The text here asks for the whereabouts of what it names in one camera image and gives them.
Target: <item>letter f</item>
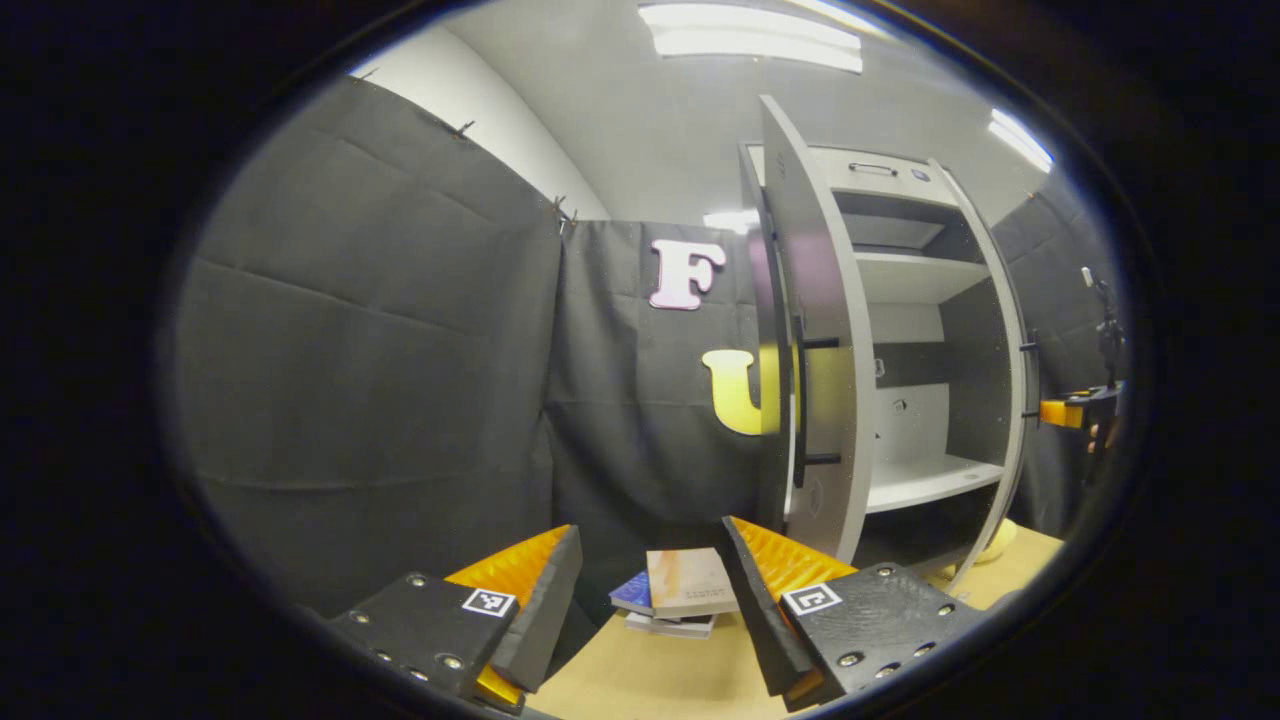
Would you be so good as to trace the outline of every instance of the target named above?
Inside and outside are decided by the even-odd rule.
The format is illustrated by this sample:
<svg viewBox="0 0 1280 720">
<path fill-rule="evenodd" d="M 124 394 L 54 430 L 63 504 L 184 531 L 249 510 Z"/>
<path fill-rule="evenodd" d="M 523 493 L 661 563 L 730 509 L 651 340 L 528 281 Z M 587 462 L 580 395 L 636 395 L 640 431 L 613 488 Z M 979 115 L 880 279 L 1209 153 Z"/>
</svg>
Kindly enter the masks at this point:
<svg viewBox="0 0 1280 720">
<path fill-rule="evenodd" d="M 712 265 L 719 268 L 727 261 L 724 249 L 677 240 L 655 240 L 652 247 L 658 251 L 658 291 L 649 296 L 649 305 L 660 310 L 698 310 L 703 299 L 694 295 L 689 283 L 695 282 L 698 290 L 709 291 Z M 691 258 L 698 261 L 690 263 Z"/>
</svg>

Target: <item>wooden table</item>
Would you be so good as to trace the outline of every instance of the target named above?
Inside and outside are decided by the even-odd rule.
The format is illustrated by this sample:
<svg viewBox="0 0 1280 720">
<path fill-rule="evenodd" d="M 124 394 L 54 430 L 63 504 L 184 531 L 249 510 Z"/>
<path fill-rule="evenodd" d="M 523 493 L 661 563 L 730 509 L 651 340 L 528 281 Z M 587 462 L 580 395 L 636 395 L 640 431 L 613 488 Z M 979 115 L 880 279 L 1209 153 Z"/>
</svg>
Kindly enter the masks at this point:
<svg viewBox="0 0 1280 720">
<path fill-rule="evenodd" d="M 1004 555 L 974 565 L 956 587 L 957 600 L 986 610 L 1025 587 L 1061 541 L 1027 528 Z M 783 717 L 780 697 L 764 689 L 751 637 L 737 612 L 721 615 L 707 639 L 650 635 L 625 626 L 618 611 L 526 703 L 566 720 L 667 717 Z"/>
</svg>

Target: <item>blue book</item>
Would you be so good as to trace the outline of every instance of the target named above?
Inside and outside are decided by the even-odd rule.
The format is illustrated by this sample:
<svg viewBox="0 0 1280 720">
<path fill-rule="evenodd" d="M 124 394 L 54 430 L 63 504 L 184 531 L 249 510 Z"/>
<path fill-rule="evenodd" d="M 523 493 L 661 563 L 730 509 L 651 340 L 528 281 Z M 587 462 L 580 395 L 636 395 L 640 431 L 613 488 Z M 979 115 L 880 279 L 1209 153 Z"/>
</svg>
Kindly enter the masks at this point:
<svg viewBox="0 0 1280 720">
<path fill-rule="evenodd" d="M 614 607 L 653 615 L 653 605 L 649 602 L 649 573 L 641 571 L 635 578 L 622 583 L 620 588 L 609 593 L 609 601 Z"/>
</svg>

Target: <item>white book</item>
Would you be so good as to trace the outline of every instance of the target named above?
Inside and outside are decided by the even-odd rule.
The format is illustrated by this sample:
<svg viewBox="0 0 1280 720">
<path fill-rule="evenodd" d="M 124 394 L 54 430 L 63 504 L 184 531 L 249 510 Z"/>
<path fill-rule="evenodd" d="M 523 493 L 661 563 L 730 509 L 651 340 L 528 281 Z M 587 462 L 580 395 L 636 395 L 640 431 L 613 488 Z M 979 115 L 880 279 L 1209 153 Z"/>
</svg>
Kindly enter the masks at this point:
<svg viewBox="0 0 1280 720">
<path fill-rule="evenodd" d="M 707 639 L 712 634 L 712 625 L 716 624 L 714 615 L 701 615 L 686 618 L 682 621 L 675 619 L 659 620 L 639 612 L 627 614 L 627 626 L 634 630 L 644 630 L 655 635 L 669 635 L 673 638 Z"/>
<path fill-rule="evenodd" d="M 714 548 L 650 550 L 645 560 L 654 618 L 717 615 L 737 610 L 728 573 Z"/>
</svg>

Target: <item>white cabinet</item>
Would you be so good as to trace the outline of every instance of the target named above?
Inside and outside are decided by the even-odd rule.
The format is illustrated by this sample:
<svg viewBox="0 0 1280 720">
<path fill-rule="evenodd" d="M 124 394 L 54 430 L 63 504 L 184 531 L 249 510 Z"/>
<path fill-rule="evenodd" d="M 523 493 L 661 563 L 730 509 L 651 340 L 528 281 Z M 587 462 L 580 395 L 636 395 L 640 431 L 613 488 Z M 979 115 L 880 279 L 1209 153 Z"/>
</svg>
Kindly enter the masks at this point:
<svg viewBox="0 0 1280 720">
<path fill-rule="evenodd" d="M 788 486 L 786 532 L 855 565 L 963 573 L 1020 465 L 1024 340 L 1004 261 L 937 161 L 809 147 L 760 101 L 764 142 L 740 155 L 762 214 L 758 299 L 792 357 L 771 387 L 794 413 L 765 438 L 787 448 L 787 477 L 765 480 Z"/>
</svg>

